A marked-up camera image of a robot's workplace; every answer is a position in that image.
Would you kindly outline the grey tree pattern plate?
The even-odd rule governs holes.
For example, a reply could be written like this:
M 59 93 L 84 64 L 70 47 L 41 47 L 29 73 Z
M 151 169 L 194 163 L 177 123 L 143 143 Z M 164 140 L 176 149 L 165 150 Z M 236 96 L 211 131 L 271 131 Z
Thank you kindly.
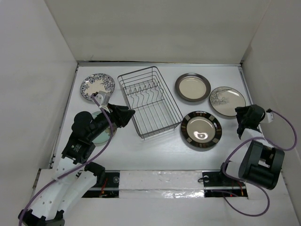
M 246 100 L 244 96 L 231 87 L 217 87 L 209 97 L 212 108 L 221 115 L 234 117 L 237 107 L 245 107 Z

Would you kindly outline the brown rim cream plate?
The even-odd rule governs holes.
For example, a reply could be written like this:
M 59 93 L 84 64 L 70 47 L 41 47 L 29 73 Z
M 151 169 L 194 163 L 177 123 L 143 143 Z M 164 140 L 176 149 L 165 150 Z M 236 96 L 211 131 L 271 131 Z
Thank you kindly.
M 175 91 L 188 102 L 205 100 L 211 92 L 211 84 L 207 78 L 198 73 L 185 73 L 177 78 Z

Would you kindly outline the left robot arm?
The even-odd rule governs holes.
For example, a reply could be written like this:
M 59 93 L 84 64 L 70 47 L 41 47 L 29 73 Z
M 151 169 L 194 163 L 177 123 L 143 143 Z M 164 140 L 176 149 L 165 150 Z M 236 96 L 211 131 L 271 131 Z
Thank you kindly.
M 62 151 L 52 181 L 40 189 L 19 213 L 22 226 L 63 226 L 64 215 L 82 195 L 105 180 L 105 168 L 90 157 L 95 149 L 93 140 L 114 125 L 125 127 L 135 111 L 127 106 L 108 104 L 95 118 L 82 111 L 74 117 L 72 133 Z

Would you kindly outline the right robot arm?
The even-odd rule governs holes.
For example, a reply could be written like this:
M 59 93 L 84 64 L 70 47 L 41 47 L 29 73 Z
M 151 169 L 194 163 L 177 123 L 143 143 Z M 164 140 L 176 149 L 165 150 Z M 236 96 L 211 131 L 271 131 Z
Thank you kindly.
M 275 188 L 285 153 L 264 138 L 260 123 L 271 123 L 272 111 L 258 105 L 235 108 L 238 138 L 248 145 L 238 169 L 239 179 L 268 190 Z

